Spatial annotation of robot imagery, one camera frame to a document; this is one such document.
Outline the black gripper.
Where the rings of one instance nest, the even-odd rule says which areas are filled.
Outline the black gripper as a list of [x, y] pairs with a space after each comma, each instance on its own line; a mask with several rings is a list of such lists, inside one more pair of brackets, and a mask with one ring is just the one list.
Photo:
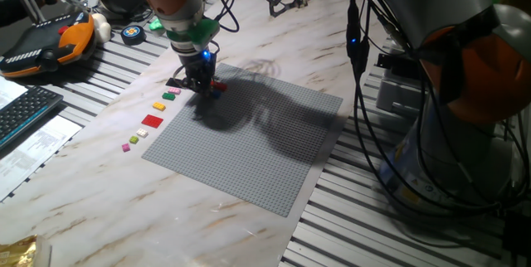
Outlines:
[[192, 90], [203, 93], [204, 88], [200, 81], [209, 81], [207, 89], [214, 91], [215, 69], [217, 55], [210, 51], [202, 51], [194, 56], [180, 56], [179, 60], [184, 65], [186, 77], [192, 80]]

